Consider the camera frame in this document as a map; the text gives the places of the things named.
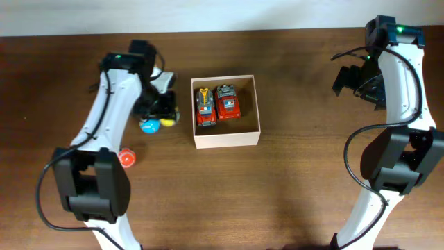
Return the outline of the blue toy ball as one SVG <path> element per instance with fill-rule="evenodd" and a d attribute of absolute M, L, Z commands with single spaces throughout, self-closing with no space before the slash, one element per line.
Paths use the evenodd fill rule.
<path fill-rule="evenodd" d="M 160 129 L 160 121 L 158 119 L 142 119 L 139 122 L 139 127 L 146 134 L 154 134 Z"/>

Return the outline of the yellow toy ball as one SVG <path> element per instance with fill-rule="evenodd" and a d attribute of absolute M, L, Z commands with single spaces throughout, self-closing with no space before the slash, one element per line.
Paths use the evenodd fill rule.
<path fill-rule="evenodd" d="M 175 115 L 171 119 L 160 119 L 160 124 L 164 127 L 175 126 L 180 120 L 180 112 L 178 107 L 175 108 Z"/>

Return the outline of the red truck with yellow crane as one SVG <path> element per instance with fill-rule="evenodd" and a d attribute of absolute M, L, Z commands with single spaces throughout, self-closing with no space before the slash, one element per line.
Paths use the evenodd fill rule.
<path fill-rule="evenodd" d="M 201 88 L 196 95 L 196 122 L 198 126 L 213 126 L 216 124 L 216 110 L 212 91 Z"/>

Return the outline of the red toy ball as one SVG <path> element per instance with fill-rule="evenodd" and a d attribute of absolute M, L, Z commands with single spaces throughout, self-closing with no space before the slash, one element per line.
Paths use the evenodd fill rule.
<path fill-rule="evenodd" d="M 137 160 L 135 152 L 128 148 L 122 149 L 118 154 L 118 158 L 124 169 L 132 167 Z"/>

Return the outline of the red truck with grey top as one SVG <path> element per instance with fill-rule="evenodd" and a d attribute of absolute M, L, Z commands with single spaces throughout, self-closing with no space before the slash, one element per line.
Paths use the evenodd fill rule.
<path fill-rule="evenodd" d="M 241 111 L 234 85 L 221 85 L 216 88 L 216 110 L 218 119 L 239 119 Z"/>

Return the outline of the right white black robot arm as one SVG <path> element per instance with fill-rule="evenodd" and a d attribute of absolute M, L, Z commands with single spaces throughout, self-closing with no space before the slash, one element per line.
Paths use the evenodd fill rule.
<path fill-rule="evenodd" d="M 443 132 L 429 111 L 422 76 L 423 30 L 385 15 L 365 29 L 364 64 L 342 67 L 332 89 L 351 89 L 385 110 L 386 121 L 356 130 L 345 143 L 345 168 L 361 192 L 330 249 L 372 249 L 394 207 L 443 157 Z"/>

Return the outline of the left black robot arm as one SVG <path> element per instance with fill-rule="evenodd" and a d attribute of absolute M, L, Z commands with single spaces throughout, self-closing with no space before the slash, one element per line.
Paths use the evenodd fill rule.
<path fill-rule="evenodd" d="M 141 249 L 127 209 L 131 186 L 121 140 L 135 116 L 145 133 L 173 126 L 180 119 L 171 90 L 176 75 L 157 67 L 163 59 L 146 40 L 132 40 L 128 52 L 108 53 L 99 65 L 98 93 L 79 134 L 68 148 L 57 148 L 52 169 L 60 202 L 91 231 L 102 249 Z"/>

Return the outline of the white cardboard box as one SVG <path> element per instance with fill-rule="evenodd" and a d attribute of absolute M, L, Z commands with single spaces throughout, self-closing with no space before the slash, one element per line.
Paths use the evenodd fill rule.
<path fill-rule="evenodd" d="M 240 104 L 238 119 L 217 121 L 213 126 L 197 124 L 197 91 L 215 90 L 221 85 L 233 85 Z M 191 79 L 191 124 L 196 148 L 240 147 L 256 145 L 261 134 L 257 93 L 253 75 L 218 76 Z"/>

